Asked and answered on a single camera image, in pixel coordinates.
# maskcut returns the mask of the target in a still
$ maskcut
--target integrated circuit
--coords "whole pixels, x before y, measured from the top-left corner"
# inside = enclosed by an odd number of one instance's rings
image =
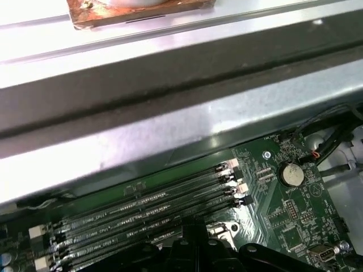
[[[282,235],[286,242],[286,246],[290,251],[294,251],[302,245],[302,239],[300,237],[299,230],[296,227],[282,231]]]

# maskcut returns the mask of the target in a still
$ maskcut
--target copper heatsink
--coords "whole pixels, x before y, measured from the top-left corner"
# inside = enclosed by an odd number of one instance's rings
[[[169,0],[163,4],[125,8],[109,6],[97,0],[67,0],[70,17],[76,29],[152,18],[182,11],[213,7],[216,0]]]

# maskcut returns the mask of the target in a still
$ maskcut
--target ram slot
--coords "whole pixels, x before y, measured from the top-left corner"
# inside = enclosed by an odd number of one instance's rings
[[[62,227],[56,229],[54,232],[60,234],[70,231],[84,231],[97,224],[102,224],[121,216],[130,215],[140,208],[149,207],[150,205],[163,202],[167,199],[178,197],[185,192],[190,192],[195,189],[195,186],[200,188],[218,180],[220,180],[220,177],[218,177],[217,173],[206,173],[194,179],[183,180],[183,183],[180,183],[179,180],[176,185],[169,187],[168,189],[158,190],[156,193],[148,194],[143,198],[138,198],[136,201],[128,201],[120,205],[112,206],[79,219],[62,220]]]
[[[83,248],[69,250],[69,254],[59,260],[57,262],[57,266],[66,264],[69,261],[78,263],[78,258],[82,258],[82,260],[88,260],[90,258],[94,258],[94,256],[106,254],[117,248],[124,248],[130,244],[138,243],[139,241],[148,239],[150,235],[159,233],[161,230],[166,231],[179,226],[181,224],[182,217],[191,216],[197,213],[209,213],[210,210],[213,209],[213,206],[219,205],[221,202],[224,203],[226,201],[230,201],[231,199],[234,198],[232,196],[223,195],[222,197],[216,196],[209,199],[203,198],[201,199],[202,203],[198,205],[191,203],[190,205],[181,206],[180,208],[182,210],[179,210],[172,215],[165,216],[162,219],[145,224],[141,228],[134,228],[128,232],[120,233],[119,235],[109,237]]]
[[[115,235],[118,232],[126,231],[130,228],[137,227],[140,224],[144,224],[145,220],[155,218],[159,216],[160,213],[163,213],[163,215],[174,213],[176,210],[180,209],[181,203],[190,201],[196,202],[196,198],[204,196],[208,197],[209,194],[214,194],[216,191],[220,191],[219,194],[222,194],[221,190],[224,188],[225,185],[216,186],[215,182],[208,184],[207,186],[203,185],[203,189],[201,190],[197,190],[198,188],[195,186],[193,194],[187,194],[179,198],[171,199],[167,202],[146,209],[143,212],[137,212],[131,216],[122,217],[118,220],[102,224],[101,226],[97,226],[86,232],[77,232],[76,234],[69,235],[65,241],[58,243],[53,250],[60,250],[71,245],[83,247],[96,240],[100,240],[107,236]]]
[[[195,216],[212,216],[214,213],[220,213],[221,211],[225,210],[225,209],[230,209],[232,207],[230,200],[233,200],[231,197],[220,197],[220,198],[216,198],[212,203],[216,203],[215,206],[210,206],[207,207],[205,209],[202,209],[201,211],[195,213]],[[161,232],[155,233],[153,235],[149,235],[149,237],[143,238],[141,239],[140,237],[137,237],[134,239],[135,242],[125,242],[124,246],[120,246],[120,245],[116,245],[115,247],[109,248],[109,250],[111,251],[98,251],[95,252],[93,254],[91,254],[90,256],[84,256],[81,258],[78,258],[76,260],[74,260],[71,264],[70,264],[70,269],[69,272],[78,272],[96,262],[99,262],[109,256],[112,256],[122,250],[126,250],[129,247],[132,247],[138,243],[142,243],[142,242],[153,242],[153,240],[156,240],[157,243],[161,243],[163,240],[159,239],[162,236],[167,236],[167,238],[170,237],[170,233],[174,232],[174,235],[176,235],[177,233],[181,233],[180,232],[180,225],[182,223],[181,221],[181,217],[178,220],[178,227],[176,228],[172,228],[172,229],[168,229],[168,230],[162,230]]]
[[[177,185],[179,183],[183,183],[185,181],[189,181],[191,179],[196,179],[198,177],[203,177],[203,176],[209,176],[209,175],[212,175],[214,173],[217,173],[218,171],[216,170],[216,167],[211,167],[211,168],[208,168],[206,170],[203,170],[201,172],[197,172],[195,174],[192,174],[190,176],[187,176],[187,177],[183,177],[181,179],[178,179],[178,180],[175,180],[175,181],[171,181],[171,182],[168,182],[166,184],[163,184],[163,185],[160,185],[160,186],[157,186],[155,188],[152,188],[152,189],[144,189],[143,191],[140,192],[140,195],[141,197],[145,196],[146,194],[154,194],[156,193],[157,191],[160,191],[160,190],[164,190],[164,189],[167,189],[169,186],[174,186],[174,185]],[[84,216],[88,216],[88,215],[91,215],[95,212],[98,212],[98,211],[103,211],[105,209],[108,209],[114,205],[118,205],[118,204],[122,204],[124,203],[125,201],[132,201],[134,200],[135,197],[130,195],[130,196],[127,196],[127,197],[124,197],[122,200],[120,201],[117,201],[117,202],[114,202],[114,203],[110,203],[110,204],[107,204],[107,205],[104,205],[102,207],[99,207],[97,209],[93,209],[91,211],[88,211],[88,212],[83,212],[82,214],[78,214],[78,215],[73,215],[73,216],[69,216],[67,218],[65,218],[64,220],[67,221],[72,221],[72,220],[77,220],[77,219],[80,219]]]

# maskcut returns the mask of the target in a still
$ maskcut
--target dimm slot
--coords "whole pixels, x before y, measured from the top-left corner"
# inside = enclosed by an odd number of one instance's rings
[[[215,167],[211,167],[211,168],[208,168],[208,169],[205,169],[203,171],[200,171],[200,172],[197,172],[197,173],[194,173],[192,175],[189,175],[187,177],[183,177],[181,179],[177,179],[177,180],[174,180],[174,181],[171,181],[171,182],[168,182],[166,184],[162,184],[160,186],[157,186],[155,188],[151,188],[151,189],[145,189],[143,191],[140,192],[139,196],[138,197],[143,197],[147,194],[153,194],[153,193],[156,193],[160,190],[164,190],[164,189],[167,189],[169,188],[170,186],[174,186],[174,185],[178,185],[180,183],[183,183],[183,182],[186,182],[186,181],[189,181],[190,179],[194,179],[194,178],[197,178],[197,177],[200,177],[200,176],[203,176],[203,175],[210,175],[210,174],[214,174],[216,173],[216,168],[217,166]],[[114,202],[114,203],[109,203],[107,205],[104,205],[102,207],[99,207],[99,208],[96,208],[96,209],[93,209],[93,210],[90,210],[90,211],[87,211],[87,212],[83,212],[82,214],[77,214],[77,215],[73,215],[73,216],[69,216],[67,218],[65,218],[64,220],[69,220],[69,221],[72,221],[72,220],[77,220],[77,219],[80,219],[84,216],[87,216],[87,215],[90,215],[90,214],[93,214],[95,212],[98,212],[98,211],[103,211],[105,209],[108,209],[109,207],[112,207],[114,205],[117,205],[117,204],[122,204],[124,202],[127,202],[127,201],[132,201],[132,200],[135,200],[135,196],[133,195],[130,195],[130,196],[126,196],[124,197],[122,200],[120,201],[117,201],[117,202]]]
[[[211,201],[212,199],[219,197],[223,194],[224,194],[224,192],[218,192],[218,191],[211,192],[211,193],[205,195],[204,197],[195,199],[193,201],[189,201],[187,203],[181,203],[178,205],[177,209],[173,209],[172,211],[168,212],[167,214],[164,213],[161,218],[160,218],[160,216],[156,216],[156,218],[150,218],[149,220],[142,220],[142,221],[138,222],[137,224],[133,225],[132,228],[121,229],[120,231],[122,231],[122,233],[119,233],[116,236],[111,236],[106,239],[104,239],[104,236],[101,236],[98,239],[99,241],[86,246],[86,248],[95,248],[95,247],[98,247],[99,245],[106,246],[108,243],[114,244],[120,240],[129,239],[131,236],[133,236],[135,233],[137,233],[138,230],[140,230],[140,227],[142,227],[142,226],[143,226],[143,228],[149,228],[150,226],[152,228],[154,228],[153,225],[156,224],[155,222],[165,221],[165,223],[168,223],[172,220],[172,219],[170,219],[170,217],[173,217],[175,214],[178,214],[178,215],[182,214],[184,212],[183,210],[196,209],[196,207],[199,207],[199,205],[200,205],[199,203]],[[82,245],[71,245],[67,249],[67,251],[69,252],[70,255],[74,254],[74,255],[76,255],[76,257],[80,257],[84,254],[89,253],[89,252],[84,252],[83,250],[84,250],[83,244]]]
[[[201,211],[199,213],[196,214],[196,216],[212,216],[214,213],[217,213],[217,212],[221,212],[222,210],[224,209],[230,209],[231,208],[231,203],[228,203],[227,202],[224,202],[225,198],[222,198],[220,199],[220,201],[216,201],[216,202],[219,202],[218,205],[216,206],[213,206],[213,207],[210,207],[208,208],[207,210],[205,211]],[[160,237],[160,236],[163,236],[165,234],[168,234],[170,232],[172,232],[173,229],[169,229],[167,231],[164,231],[162,233],[158,233],[158,234],[155,234],[152,236],[149,237],[149,239],[145,239],[145,240],[142,240],[140,241],[139,243],[142,243],[142,242],[146,242],[146,241],[150,241],[152,240],[153,238],[157,238],[157,237]],[[180,233],[180,226],[175,228],[174,229],[175,232],[178,232]],[[133,244],[129,244],[125,247],[121,247],[121,248],[117,248],[113,251],[110,251],[110,252],[107,252],[105,254],[102,254],[102,252],[96,252],[94,253],[94,256],[85,256],[83,258],[79,258],[79,259],[76,259],[74,262],[71,263],[71,269],[69,270],[69,272],[78,272],[84,268],[86,268],[87,266],[90,266],[96,262],[99,262],[109,256],[112,256],[122,250],[125,250],[126,248],[129,248],[129,247],[132,247],[134,245],[136,245],[137,243],[133,243]]]
[[[77,249],[75,252],[70,252],[69,255],[65,256],[60,264],[64,264],[65,262],[72,261],[74,263],[79,263],[79,258],[81,260],[88,260],[89,258],[94,258],[94,256],[99,256],[100,254],[106,254],[109,251],[115,250],[117,248],[123,248],[130,243],[136,243],[147,239],[150,235],[155,235],[155,233],[160,233],[160,231],[170,230],[181,224],[181,218],[185,216],[190,216],[193,214],[199,213],[201,216],[211,211],[214,212],[215,209],[213,206],[218,205],[221,206],[221,203],[226,204],[225,202],[234,199],[232,196],[226,197],[225,195],[222,197],[215,197],[207,203],[202,203],[188,209],[184,209],[182,211],[177,211],[173,215],[164,217],[163,219],[156,220],[154,222],[150,222],[147,226],[143,228],[135,228],[126,233],[122,233],[117,236],[109,237],[108,239],[104,239],[102,241],[98,241],[97,243],[85,246],[83,248]]]
[[[105,222],[109,222],[111,220],[115,220],[120,217],[125,217],[128,215],[131,215],[131,214],[141,211],[143,209],[166,202],[170,199],[178,198],[180,196],[193,193],[195,190],[198,190],[200,188],[204,188],[206,186],[211,186],[211,185],[215,185],[215,184],[219,184],[219,183],[220,183],[220,180],[217,180],[217,179],[211,179],[211,180],[204,181],[204,182],[192,181],[192,182],[188,182],[188,183],[183,184],[178,187],[170,188],[168,191],[160,192],[160,195],[162,195],[163,197],[160,197],[160,198],[155,197],[148,203],[143,203],[142,202],[144,199],[143,198],[143,199],[139,199],[137,201],[131,202],[131,203],[124,204],[122,206],[113,207],[111,211],[105,211],[103,213],[103,217],[93,219],[95,217],[95,216],[93,216],[93,218],[91,218],[91,219],[90,218],[82,219],[82,221],[80,223],[76,222],[76,224],[78,224],[79,226],[81,224],[83,224],[83,222],[88,222],[88,224],[86,224],[84,227],[78,227],[75,230],[65,233],[65,237],[66,237],[66,239],[68,239],[69,237],[71,237],[73,235],[76,235],[78,233],[82,233],[86,230],[91,229],[94,225],[103,224]],[[132,206],[132,208],[130,208],[128,211],[125,211],[124,207],[127,207],[127,206]]]
[[[175,186],[169,187],[165,191],[159,190],[152,195],[139,198],[132,202],[128,201],[123,203],[122,205],[112,206],[106,210],[101,210],[96,213],[90,214],[88,216],[84,216],[79,219],[74,219],[70,222],[62,220],[63,226],[59,229],[56,229],[55,233],[59,234],[59,233],[66,233],[69,231],[84,231],[85,229],[89,229],[94,225],[102,224],[109,220],[113,220],[117,216],[126,215],[125,214],[126,212],[131,214],[135,211],[135,209],[138,210],[140,206],[142,207],[144,205],[151,205],[154,202],[164,201],[164,199],[167,197],[176,197],[176,195],[173,195],[173,191],[179,192],[180,194],[180,192],[187,190],[187,188],[184,188],[184,186],[186,187],[194,186],[194,184],[197,183],[196,181],[207,180],[207,179],[209,182],[215,182],[217,180],[220,180],[216,174],[213,175],[209,174],[201,179],[197,177],[193,180],[188,180],[182,184],[177,184]]]
[[[126,231],[127,229],[133,228],[137,225],[140,225],[140,220],[145,220],[150,218],[151,216],[157,216],[160,213],[172,213],[175,209],[180,209],[180,205],[184,202],[189,202],[194,200],[195,198],[207,196],[210,193],[221,190],[224,188],[224,185],[215,186],[216,183],[211,183],[207,187],[203,187],[201,190],[197,190],[195,188],[194,194],[187,194],[179,198],[171,199],[167,202],[154,206],[152,208],[146,209],[143,212],[138,212],[129,217],[122,217],[118,220],[109,222],[107,224],[103,224],[101,226],[95,227],[90,231],[84,233],[77,233],[67,240],[59,243],[57,245],[57,249],[61,249],[63,247],[68,247],[70,245],[76,244],[76,246],[82,247],[86,244],[93,243],[95,240],[100,240],[104,237],[111,236],[116,234],[117,232]]]

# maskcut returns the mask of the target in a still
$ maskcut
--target green circuit board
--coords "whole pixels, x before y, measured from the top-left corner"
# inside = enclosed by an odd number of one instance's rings
[[[300,145],[304,145],[303,140],[300,140]],[[266,151],[271,154],[268,159],[263,156]],[[278,177],[281,163],[292,162],[306,154],[305,150],[289,141],[280,142],[278,135],[270,135],[9,222],[6,227],[10,238],[0,241],[0,247],[3,252],[9,248],[22,250],[22,256],[25,257],[21,265],[31,266],[27,257],[29,249],[20,249],[18,243],[19,239],[27,239],[29,228],[90,211],[119,201],[122,197],[139,190],[156,188],[222,161],[237,158],[239,169],[243,173],[243,182],[248,185],[248,194],[252,195],[254,203],[214,214],[213,220],[234,221],[240,224],[241,231],[235,238],[237,247],[246,243],[262,244],[327,270],[312,258],[307,250],[317,244],[350,241],[348,235],[339,231],[334,224],[334,219],[339,215],[328,191],[324,188],[316,165],[306,163],[301,166],[305,179],[298,188],[283,185]],[[353,270],[344,264],[342,256],[337,256],[336,260],[340,271]]]

